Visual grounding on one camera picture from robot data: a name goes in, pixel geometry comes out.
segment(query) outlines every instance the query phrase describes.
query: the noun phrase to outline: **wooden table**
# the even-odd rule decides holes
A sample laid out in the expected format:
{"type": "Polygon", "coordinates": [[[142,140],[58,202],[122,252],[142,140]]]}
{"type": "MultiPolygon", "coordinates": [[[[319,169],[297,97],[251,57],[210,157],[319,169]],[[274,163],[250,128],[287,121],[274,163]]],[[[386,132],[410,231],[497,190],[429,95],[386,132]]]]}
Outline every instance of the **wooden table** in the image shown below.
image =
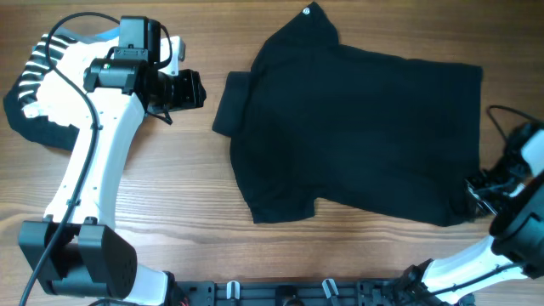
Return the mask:
{"type": "MultiPolygon", "coordinates": [[[[0,87],[4,96],[22,72],[31,46],[70,13],[147,15],[186,41],[183,67],[201,73],[208,97],[205,106],[173,113],[171,127],[144,121],[117,197],[116,230],[136,247],[141,263],[172,271],[182,281],[395,277],[411,264],[450,256],[486,235],[490,219],[438,228],[322,200],[317,201],[312,219],[253,224],[230,166],[230,141],[212,132],[211,125],[227,73],[247,71],[265,39],[307,3],[103,2],[0,7],[0,87]]],[[[510,105],[544,117],[542,2],[324,1],[320,5],[344,44],[406,58],[481,65],[482,107],[510,105]]],[[[68,25],[87,34],[110,26],[90,18],[68,25]]],[[[521,123],[508,114],[499,118],[506,129],[521,123]]],[[[483,167],[502,153],[498,133],[483,116],[480,148],[483,167]]],[[[31,274],[17,246],[20,224],[40,219],[69,157],[68,152],[24,140],[9,128],[5,114],[0,116],[0,305],[18,303],[31,274]]],[[[543,280],[509,281],[477,294],[480,306],[537,305],[543,299],[543,280]]],[[[90,301],[46,296],[37,285],[29,304],[90,301]]]]}

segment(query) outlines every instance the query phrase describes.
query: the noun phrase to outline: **black t-shirt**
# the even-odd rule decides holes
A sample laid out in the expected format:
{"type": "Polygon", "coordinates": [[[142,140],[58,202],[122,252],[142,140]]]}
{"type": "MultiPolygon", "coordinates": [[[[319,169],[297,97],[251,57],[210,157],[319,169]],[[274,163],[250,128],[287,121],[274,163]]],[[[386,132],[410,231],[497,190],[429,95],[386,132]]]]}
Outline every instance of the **black t-shirt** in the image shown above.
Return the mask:
{"type": "Polygon", "coordinates": [[[313,217],[323,197],[441,226],[466,221],[479,168],[482,70],[338,43],[310,4],[251,72],[231,72],[213,130],[255,223],[313,217]]]}

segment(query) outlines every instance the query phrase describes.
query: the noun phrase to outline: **striped fabric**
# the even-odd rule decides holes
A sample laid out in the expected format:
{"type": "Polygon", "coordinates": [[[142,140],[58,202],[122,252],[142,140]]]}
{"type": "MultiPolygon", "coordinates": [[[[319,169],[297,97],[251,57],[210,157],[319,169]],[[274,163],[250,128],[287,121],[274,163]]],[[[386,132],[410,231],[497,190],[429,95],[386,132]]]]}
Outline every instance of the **striped fabric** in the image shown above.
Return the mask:
{"type": "MultiPolygon", "coordinates": [[[[47,34],[42,36],[42,39],[34,48],[34,51],[32,51],[31,57],[26,62],[25,70],[21,74],[18,84],[18,97],[21,107],[37,101],[37,90],[41,86],[45,75],[51,71],[45,59],[45,41],[47,38],[47,34]]],[[[54,35],[49,44],[51,60],[55,64],[58,63],[68,47],[74,43],[77,43],[77,40],[73,38],[64,35],[54,35]]]]}

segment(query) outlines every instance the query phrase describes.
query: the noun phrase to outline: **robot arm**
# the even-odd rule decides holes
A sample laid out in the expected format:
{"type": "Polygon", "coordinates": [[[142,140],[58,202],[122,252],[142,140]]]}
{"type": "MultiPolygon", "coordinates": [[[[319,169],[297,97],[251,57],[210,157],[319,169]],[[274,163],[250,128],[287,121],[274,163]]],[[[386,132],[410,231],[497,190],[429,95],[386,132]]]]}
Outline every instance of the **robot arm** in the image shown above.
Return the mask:
{"type": "MultiPolygon", "coordinates": [[[[134,248],[114,231],[122,170],[147,110],[157,105],[163,110],[202,107],[206,98],[197,72],[170,73],[177,67],[178,55],[172,47],[168,58],[175,56],[176,65],[159,62],[161,27],[145,17],[123,17],[119,46],[111,49],[114,58],[94,59],[78,84],[88,92],[98,114],[99,136],[79,200],[37,277],[48,294],[145,305],[178,305],[183,301],[173,276],[138,264],[134,248]],[[168,74],[174,76],[167,76],[161,69],[168,69],[168,74]]],[[[170,37],[167,43],[171,46],[170,37]]],[[[25,221],[21,227],[20,248],[33,269],[69,212],[69,200],[92,144],[94,122],[90,110],[72,116],[80,132],[61,186],[46,208],[43,221],[25,221]]]]}
{"type": "Polygon", "coordinates": [[[471,286],[439,294],[447,303],[501,281],[544,275],[544,127],[526,123],[511,134],[504,157],[490,171],[470,178],[467,190],[481,214],[494,213],[490,235],[481,242],[425,269],[422,283],[429,292],[453,287],[518,264],[471,286]],[[523,182],[534,178],[527,187],[523,182]]]}

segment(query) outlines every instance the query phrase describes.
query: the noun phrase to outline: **cable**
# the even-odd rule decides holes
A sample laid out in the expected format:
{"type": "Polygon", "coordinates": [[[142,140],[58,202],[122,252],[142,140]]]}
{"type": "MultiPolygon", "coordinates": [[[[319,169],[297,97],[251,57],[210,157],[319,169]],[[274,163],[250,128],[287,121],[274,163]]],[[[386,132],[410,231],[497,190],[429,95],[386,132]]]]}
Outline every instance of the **cable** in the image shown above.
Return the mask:
{"type": "Polygon", "coordinates": [[[108,54],[105,56],[108,60],[111,58],[111,56],[113,55],[113,52],[115,51],[115,47],[111,47],[109,50],[108,50],[108,54]]]}
{"type": "Polygon", "coordinates": [[[521,263],[510,263],[510,264],[507,264],[507,265],[503,265],[501,267],[497,267],[496,269],[494,269],[493,271],[487,273],[487,274],[484,274],[484,275],[481,275],[480,277],[477,277],[473,280],[469,280],[465,283],[462,283],[461,285],[454,285],[454,286],[451,286],[451,287],[448,287],[448,288],[445,288],[445,289],[440,289],[438,291],[435,291],[435,292],[429,292],[429,293],[424,293],[422,295],[420,295],[419,297],[416,297],[413,301],[411,302],[407,302],[407,303],[403,303],[401,304],[400,306],[408,306],[412,303],[417,303],[425,298],[430,298],[430,297],[435,297],[437,295],[440,295],[440,294],[443,294],[443,293],[447,293],[447,292],[455,292],[459,289],[462,289],[464,287],[468,287],[468,286],[472,286],[474,284],[477,284],[481,281],[484,281],[484,280],[487,280],[488,278],[490,278],[491,276],[495,276],[495,275],[498,275],[499,273],[503,272],[503,271],[506,271],[508,269],[513,269],[513,268],[519,268],[519,267],[522,267],[523,265],[521,263]]]}
{"type": "Polygon", "coordinates": [[[161,29],[164,31],[164,34],[167,35],[168,49],[170,50],[170,55],[168,55],[168,58],[166,60],[156,64],[155,69],[157,69],[157,70],[162,69],[162,68],[168,66],[168,64],[170,64],[170,61],[172,61],[172,53],[173,53],[172,52],[172,41],[170,41],[170,35],[168,34],[168,30],[164,25],[161,25],[161,29]]]}
{"type": "Polygon", "coordinates": [[[502,105],[490,105],[490,106],[487,107],[485,112],[487,113],[487,116],[491,119],[491,121],[493,122],[493,124],[495,125],[496,129],[499,131],[499,134],[502,136],[502,138],[504,139],[505,142],[508,141],[508,136],[502,130],[502,127],[499,125],[499,122],[491,114],[491,110],[493,110],[493,109],[498,109],[498,110],[503,110],[503,111],[510,111],[513,114],[516,114],[518,116],[522,116],[523,118],[525,118],[527,120],[537,122],[537,123],[540,123],[540,124],[544,125],[544,122],[542,120],[537,119],[537,118],[535,118],[535,117],[533,117],[531,115],[528,115],[528,114],[522,112],[521,110],[516,110],[516,109],[513,109],[512,107],[502,106],[502,105]]]}
{"type": "Polygon", "coordinates": [[[165,122],[167,125],[172,125],[173,120],[170,117],[170,114],[168,113],[168,106],[167,105],[162,106],[162,112],[164,113],[164,116],[159,116],[157,114],[153,114],[151,112],[148,112],[147,110],[145,111],[145,113],[147,113],[147,115],[152,116],[154,118],[157,118],[157,119],[165,122]]]}
{"type": "Polygon", "coordinates": [[[112,300],[112,299],[109,299],[109,298],[101,298],[98,301],[94,301],[94,302],[90,303],[88,306],[99,306],[99,305],[101,305],[101,306],[110,306],[112,303],[114,303],[114,305],[137,306],[136,303],[117,301],[117,300],[112,300]]]}
{"type": "Polygon", "coordinates": [[[82,12],[82,13],[76,13],[71,14],[69,16],[66,16],[61,21],[57,22],[56,25],[51,29],[51,31],[48,34],[48,38],[45,42],[45,59],[47,60],[49,67],[53,71],[55,71],[59,77],[61,77],[68,85],[70,85],[76,92],[83,98],[85,101],[85,104],[87,105],[91,117],[93,119],[93,124],[91,125],[91,128],[93,129],[92,135],[91,135],[91,142],[88,147],[87,156],[85,157],[85,162],[83,163],[82,171],[79,174],[79,178],[77,178],[76,186],[74,187],[74,192],[72,193],[71,199],[68,202],[68,208],[66,208],[66,212],[64,217],[62,218],[62,221],[59,223],[59,227],[54,232],[53,237],[49,241],[47,247],[45,248],[45,251],[43,251],[42,256],[40,257],[40,260],[38,261],[36,268],[34,268],[34,271],[32,272],[32,275],[30,279],[28,280],[28,283],[26,284],[25,290],[23,291],[23,294],[21,295],[19,306],[26,305],[26,301],[28,300],[28,297],[31,294],[32,286],[34,286],[34,283],[36,282],[36,279],[40,272],[42,271],[43,265],[45,264],[47,258],[50,256],[51,252],[55,248],[55,245],[57,241],[59,240],[60,236],[62,235],[62,231],[66,224],[68,223],[68,219],[70,218],[71,214],[74,211],[74,208],[77,206],[78,198],[82,190],[82,185],[85,177],[87,176],[88,168],[90,166],[91,161],[93,160],[94,151],[96,149],[96,141],[99,134],[99,117],[96,112],[96,109],[94,108],[93,103],[88,98],[88,96],[74,83],[72,82],[68,77],[66,77],[62,72],[59,71],[59,69],[56,67],[55,64],[53,64],[53,61],[51,60],[51,54],[49,54],[49,44],[51,43],[51,39],[54,35],[54,33],[62,26],[66,21],[75,19],[77,17],[81,16],[97,16],[102,17],[108,20],[111,20],[113,22],[116,22],[119,24],[119,20],[110,17],[106,14],[101,13],[95,13],[95,12],[82,12]]]}

